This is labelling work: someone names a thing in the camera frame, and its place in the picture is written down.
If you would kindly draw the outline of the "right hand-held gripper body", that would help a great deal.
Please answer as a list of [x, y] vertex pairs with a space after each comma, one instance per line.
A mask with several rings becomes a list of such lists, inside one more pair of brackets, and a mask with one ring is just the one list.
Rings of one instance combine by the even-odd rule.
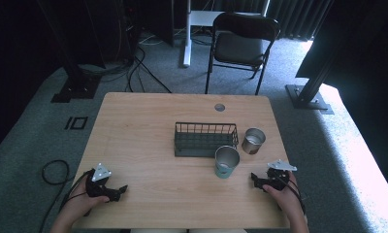
[[266, 184], [272, 186], [276, 190], [282, 190], [289, 182], [289, 172], [295, 172], [296, 166], [289, 164], [287, 161], [276, 160], [267, 164]]

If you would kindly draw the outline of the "person's left hand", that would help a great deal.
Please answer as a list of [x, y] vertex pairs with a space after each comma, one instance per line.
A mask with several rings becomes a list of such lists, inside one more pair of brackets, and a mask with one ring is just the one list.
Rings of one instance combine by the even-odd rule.
[[64, 223], [73, 225], [92, 208], [110, 201], [107, 196], [90, 197], [85, 188], [86, 178], [82, 178], [58, 215]]

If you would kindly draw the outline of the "black metal stand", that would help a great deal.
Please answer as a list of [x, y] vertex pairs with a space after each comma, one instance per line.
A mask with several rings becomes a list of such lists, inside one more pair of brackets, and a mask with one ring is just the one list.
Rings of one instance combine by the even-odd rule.
[[36, 0], [36, 2], [52, 31], [53, 38], [57, 43], [57, 57], [67, 74], [66, 82], [61, 90], [53, 95], [51, 102], [69, 103], [72, 99], [93, 99], [101, 81], [101, 76], [87, 75], [77, 64], [76, 59], [70, 52], [64, 31], [53, 12], [50, 1]]
[[297, 71], [297, 78], [305, 78], [304, 85], [287, 84], [285, 89], [295, 109], [318, 110], [322, 114], [332, 115], [334, 112], [324, 101], [320, 87], [328, 77], [330, 66], [335, 55], [331, 52], [321, 53], [321, 46], [312, 42], [301, 66]]

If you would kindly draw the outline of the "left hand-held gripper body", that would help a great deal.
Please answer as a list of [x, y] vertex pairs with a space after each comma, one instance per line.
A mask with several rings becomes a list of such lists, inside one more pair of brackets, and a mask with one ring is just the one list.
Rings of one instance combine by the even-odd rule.
[[118, 189], [107, 188], [106, 183], [112, 172], [109, 171], [102, 163], [89, 171], [86, 179], [85, 189], [89, 197], [106, 196], [112, 202], [114, 194], [120, 194]]

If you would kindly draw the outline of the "short steel cup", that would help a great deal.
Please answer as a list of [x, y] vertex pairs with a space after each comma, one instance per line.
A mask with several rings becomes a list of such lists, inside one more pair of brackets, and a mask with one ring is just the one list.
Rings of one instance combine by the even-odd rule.
[[242, 149], [248, 154], [255, 154], [266, 141], [265, 133], [259, 128], [248, 128], [242, 141]]

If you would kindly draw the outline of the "person's right hand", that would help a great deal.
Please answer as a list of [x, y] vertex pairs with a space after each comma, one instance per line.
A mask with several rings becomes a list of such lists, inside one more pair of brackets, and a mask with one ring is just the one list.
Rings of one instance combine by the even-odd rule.
[[289, 176], [288, 185], [282, 190], [276, 190], [267, 184], [264, 185], [264, 188], [275, 199], [282, 210], [301, 209], [303, 211], [300, 203], [300, 194], [296, 178], [291, 172], [289, 172]]

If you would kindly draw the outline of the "tall teal metal cup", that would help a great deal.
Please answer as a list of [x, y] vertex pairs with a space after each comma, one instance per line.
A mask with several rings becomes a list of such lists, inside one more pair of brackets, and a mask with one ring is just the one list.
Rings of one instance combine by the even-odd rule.
[[240, 163], [240, 154], [230, 146], [218, 148], [214, 154], [214, 173], [220, 179], [227, 179]]

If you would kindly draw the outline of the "black folding chair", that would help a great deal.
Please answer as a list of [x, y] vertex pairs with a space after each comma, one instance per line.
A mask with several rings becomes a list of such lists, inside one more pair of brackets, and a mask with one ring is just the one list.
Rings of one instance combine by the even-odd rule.
[[209, 65], [205, 93], [209, 92], [213, 67], [261, 71], [255, 94], [258, 95], [271, 48], [280, 33], [276, 19], [240, 13], [222, 13], [212, 23]]

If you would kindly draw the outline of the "dark curtain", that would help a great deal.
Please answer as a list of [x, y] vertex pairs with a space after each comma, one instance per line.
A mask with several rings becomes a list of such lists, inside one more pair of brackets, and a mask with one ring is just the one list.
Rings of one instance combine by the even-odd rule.
[[269, 0], [267, 17], [277, 20], [279, 38], [314, 39], [335, 0]]

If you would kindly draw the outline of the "black wire basket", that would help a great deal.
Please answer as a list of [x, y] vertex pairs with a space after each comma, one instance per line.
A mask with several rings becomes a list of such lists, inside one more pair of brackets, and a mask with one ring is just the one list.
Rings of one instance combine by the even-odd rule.
[[223, 146], [237, 147], [239, 143], [235, 123], [176, 122], [176, 157], [214, 157]]

